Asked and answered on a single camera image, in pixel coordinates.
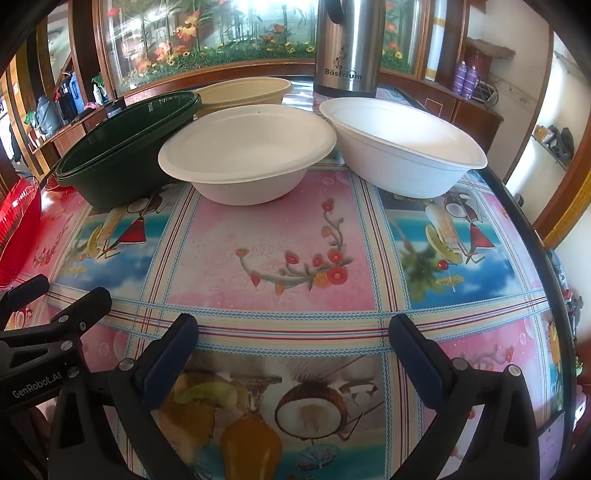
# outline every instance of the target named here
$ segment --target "dark green bowl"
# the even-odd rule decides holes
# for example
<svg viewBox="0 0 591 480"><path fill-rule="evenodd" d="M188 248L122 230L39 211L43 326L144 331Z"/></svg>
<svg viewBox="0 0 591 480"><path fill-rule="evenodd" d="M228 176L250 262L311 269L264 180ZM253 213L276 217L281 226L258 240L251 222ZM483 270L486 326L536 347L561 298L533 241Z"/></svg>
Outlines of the dark green bowl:
<svg viewBox="0 0 591 480"><path fill-rule="evenodd" d="M193 120L201 97L172 92L131 105L90 131L61 159L56 179L94 207L113 208L174 181L158 165L158 152Z"/></svg>

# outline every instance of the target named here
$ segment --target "red plastic basket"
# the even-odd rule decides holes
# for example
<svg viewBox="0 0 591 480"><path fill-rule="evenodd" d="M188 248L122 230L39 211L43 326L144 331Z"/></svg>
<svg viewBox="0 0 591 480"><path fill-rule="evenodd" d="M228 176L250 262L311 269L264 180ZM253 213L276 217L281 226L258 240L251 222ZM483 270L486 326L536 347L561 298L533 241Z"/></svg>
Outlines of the red plastic basket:
<svg viewBox="0 0 591 480"><path fill-rule="evenodd" d="M41 220L39 182L21 179L0 207L0 291L10 288L29 254Z"/></svg>

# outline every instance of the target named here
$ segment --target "pink floral pattern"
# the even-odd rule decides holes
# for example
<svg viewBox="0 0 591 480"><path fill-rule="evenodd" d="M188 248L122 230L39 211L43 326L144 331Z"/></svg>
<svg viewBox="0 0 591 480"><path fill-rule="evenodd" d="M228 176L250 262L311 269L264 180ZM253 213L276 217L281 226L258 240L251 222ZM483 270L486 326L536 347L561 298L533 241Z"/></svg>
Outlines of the pink floral pattern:
<svg viewBox="0 0 591 480"><path fill-rule="evenodd" d="M328 251L327 257L332 265L323 260L322 255L316 254L312 259L312 266L303 262L301 268L294 268L292 265L300 263L299 257L291 252L285 252L285 266L279 269L279 275L270 275L261 273L257 270L252 270L246 264L246 255L248 250L239 248L236 250L236 256L240 259L240 263L244 271L251 276L252 284L257 287L261 279L267 280L275 284L275 293L282 295L287 288L293 288L305 283L308 290L316 285L318 288L328 288L331 285L342 285L347 281L347 270L345 265L353 262L353 259L343 256L343 232L340 230L340 225L345 221L344 218L334 219L329 216L335 206L333 199L328 199L322 203L324 210L324 219L327 226L322 227L322 237L331 236L333 239L329 241L329 245L336 247Z"/></svg>

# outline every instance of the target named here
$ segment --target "stainless steel thermos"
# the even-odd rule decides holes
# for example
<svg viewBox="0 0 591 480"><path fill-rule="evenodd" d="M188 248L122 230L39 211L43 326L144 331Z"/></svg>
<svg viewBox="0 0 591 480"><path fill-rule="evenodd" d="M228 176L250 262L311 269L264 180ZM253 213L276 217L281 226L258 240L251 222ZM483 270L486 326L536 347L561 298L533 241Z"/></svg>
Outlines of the stainless steel thermos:
<svg viewBox="0 0 591 480"><path fill-rule="evenodd" d="M315 92L375 97L385 15L381 0L320 0Z"/></svg>

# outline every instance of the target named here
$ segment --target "beige bowl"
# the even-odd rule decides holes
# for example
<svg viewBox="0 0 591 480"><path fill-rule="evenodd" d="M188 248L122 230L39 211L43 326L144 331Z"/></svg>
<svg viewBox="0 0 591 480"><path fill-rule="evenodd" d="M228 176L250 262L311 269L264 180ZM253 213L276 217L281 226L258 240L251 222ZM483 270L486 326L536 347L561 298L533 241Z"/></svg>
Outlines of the beige bowl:
<svg viewBox="0 0 591 480"><path fill-rule="evenodd" d="M260 105L271 103L280 105L283 96L291 91L289 80L274 77L249 77L227 82L214 83L194 92L201 95L202 107L197 117L233 106Z"/></svg>

